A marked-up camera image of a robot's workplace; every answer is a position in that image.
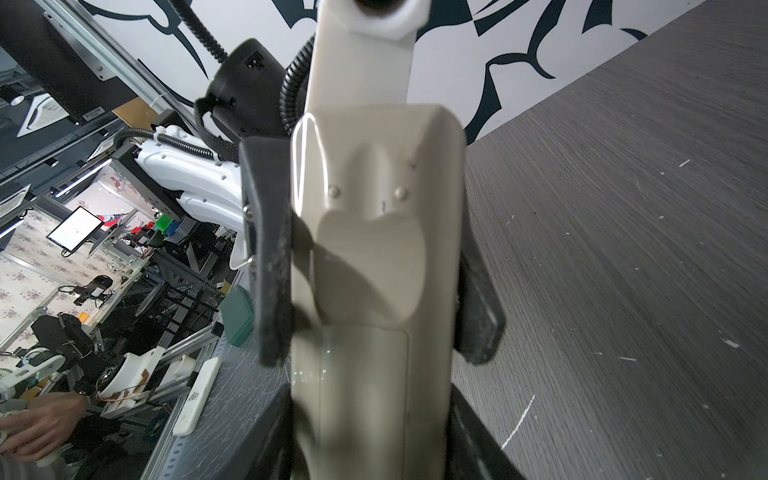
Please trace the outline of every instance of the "scratched metal surface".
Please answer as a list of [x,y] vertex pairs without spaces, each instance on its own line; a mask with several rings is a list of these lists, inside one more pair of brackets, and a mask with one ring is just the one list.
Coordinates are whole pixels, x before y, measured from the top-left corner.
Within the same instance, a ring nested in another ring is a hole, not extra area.
[[[250,291],[247,275],[239,284]],[[268,369],[259,364],[253,335],[240,347],[227,344],[197,426],[185,437],[171,475],[162,480],[215,478],[275,391],[287,382],[285,367]]]
[[531,480],[768,478],[767,14],[708,0],[469,147],[509,326],[455,383]]

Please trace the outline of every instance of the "human hand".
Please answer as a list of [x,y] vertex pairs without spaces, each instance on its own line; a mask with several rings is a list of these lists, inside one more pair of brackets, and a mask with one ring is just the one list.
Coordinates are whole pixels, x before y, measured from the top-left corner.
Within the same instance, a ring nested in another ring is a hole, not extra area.
[[85,415],[87,399],[70,392],[30,402],[29,410],[0,419],[0,430],[12,433],[0,445],[22,462],[39,460],[64,444]]

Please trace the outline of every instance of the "finger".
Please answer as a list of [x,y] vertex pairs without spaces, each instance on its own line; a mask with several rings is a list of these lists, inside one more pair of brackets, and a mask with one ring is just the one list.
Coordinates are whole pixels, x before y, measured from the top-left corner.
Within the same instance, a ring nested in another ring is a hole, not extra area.
[[23,412],[2,417],[0,418],[0,430],[17,429],[20,426],[32,424],[38,417],[38,413],[34,410],[24,410]]
[[45,425],[36,423],[26,430],[21,430],[19,433],[8,437],[2,445],[0,445],[0,453],[12,452],[18,447],[24,445],[27,442],[31,442],[40,435],[45,433]]
[[49,443],[53,443],[56,440],[56,434],[53,432],[48,432],[44,435],[40,435],[36,439],[32,440],[31,442],[27,442],[24,445],[18,447],[16,449],[15,454],[16,455],[29,455],[31,453],[35,453],[38,450],[42,449]]
[[36,462],[39,459],[45,457],[47,454],[53,452],[55,449],[58,448],[58,445],[56,445],[56,442],[52,442],[44,446],[42,449],[39,449],[37,452],[30,453],[29,455],[15,455],[15,457],[20,462]]

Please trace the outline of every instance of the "white stick device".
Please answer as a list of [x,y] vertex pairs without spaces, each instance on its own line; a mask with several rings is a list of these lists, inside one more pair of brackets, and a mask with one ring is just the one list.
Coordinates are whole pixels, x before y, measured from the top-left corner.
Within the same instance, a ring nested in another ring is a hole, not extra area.
[[203,363],[197,379],[194,381],[192,390],[187,396],[187,402],[181,409],[176,425],[174,425],[174,435],[189,435],[197,425],[200,413],[203,411],[205,401],[208,399],[210,387],[213,386],[216,375],[221,367],[221,357],[214,357]]

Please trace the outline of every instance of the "monitor screen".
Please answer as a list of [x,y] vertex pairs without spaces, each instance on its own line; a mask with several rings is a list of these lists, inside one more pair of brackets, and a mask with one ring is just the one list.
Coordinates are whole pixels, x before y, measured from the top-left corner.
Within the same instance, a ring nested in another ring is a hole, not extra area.
[[78,207],[66,220],[53,229],[47,238],[60,247],[74,252],[103,224],[104,222],[99,217],[83,207]]

